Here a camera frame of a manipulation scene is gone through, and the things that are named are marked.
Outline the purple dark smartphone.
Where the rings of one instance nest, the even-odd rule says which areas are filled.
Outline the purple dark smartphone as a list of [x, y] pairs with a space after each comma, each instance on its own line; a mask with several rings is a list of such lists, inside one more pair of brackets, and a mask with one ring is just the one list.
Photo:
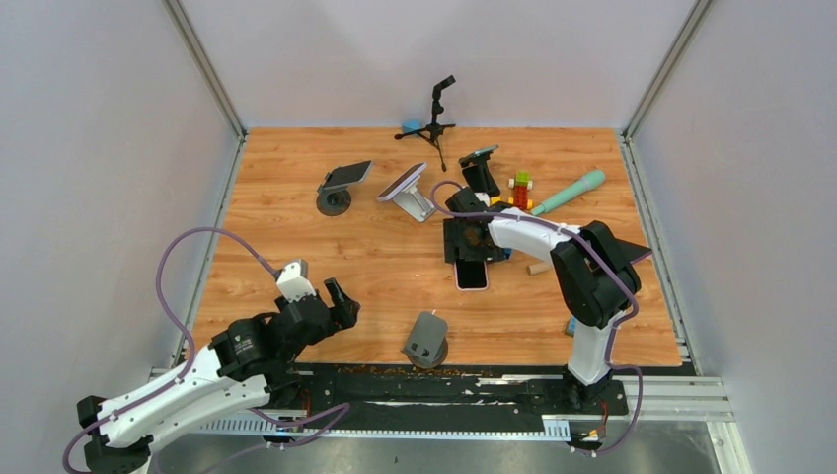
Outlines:
[[649, 257], [652, 250], [641, 244], [619, 239], [619, 245], [632, 265]]

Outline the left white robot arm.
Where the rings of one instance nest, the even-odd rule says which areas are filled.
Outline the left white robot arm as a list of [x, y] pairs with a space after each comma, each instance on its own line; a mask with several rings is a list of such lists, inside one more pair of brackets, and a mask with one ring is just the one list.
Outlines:
[[234, 321], [164, 375], [125, 395], [77, 404], [92, 473], [130, 473], [174, 439], [207, 422], [268, 402], [294, 406], [302, 381], [293, 364], [309, 346], [353, 327], [360, 305], [333, 278], [326, 303], [304, 276], [283, 274], [276, 311]]

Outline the grey round-base phone stand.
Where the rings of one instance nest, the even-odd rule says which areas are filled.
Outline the grey round-base phone stand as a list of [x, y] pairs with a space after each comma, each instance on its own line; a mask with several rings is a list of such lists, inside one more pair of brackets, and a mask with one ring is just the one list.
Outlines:
[[407, 336], [401, 353], [419, 369], [435, 369], [448, 354], [448, 324], [433, 312], [419, 314]]

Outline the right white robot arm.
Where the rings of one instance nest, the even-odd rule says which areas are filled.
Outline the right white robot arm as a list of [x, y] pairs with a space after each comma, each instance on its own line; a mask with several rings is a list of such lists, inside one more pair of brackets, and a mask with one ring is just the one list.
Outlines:
[[564, 385], [570, 408], [588, 412], [603, 398], [599, 381], [614, 370], [642, 370], [612, 361], [619, 327], [639, 313], [636, 293], [641, 280], [610, 228], [592, 221], [585, 226], [553, 222], [516, 207], [494, 209], [462, 188], [437, 209], [484, 228], [492, 243], [520, 251], [555, 271], [561, 294], [576, 320], [567, 365], [572, 378]]

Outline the pink case smartphone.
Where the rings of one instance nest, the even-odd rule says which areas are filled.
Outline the pink case smartphone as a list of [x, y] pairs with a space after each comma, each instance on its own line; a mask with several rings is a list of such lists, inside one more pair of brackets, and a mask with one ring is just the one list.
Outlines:
[[455, 283], [461, 291], [481, 291], [489, 287], [485, 261], [457, 260], [453, 264]]

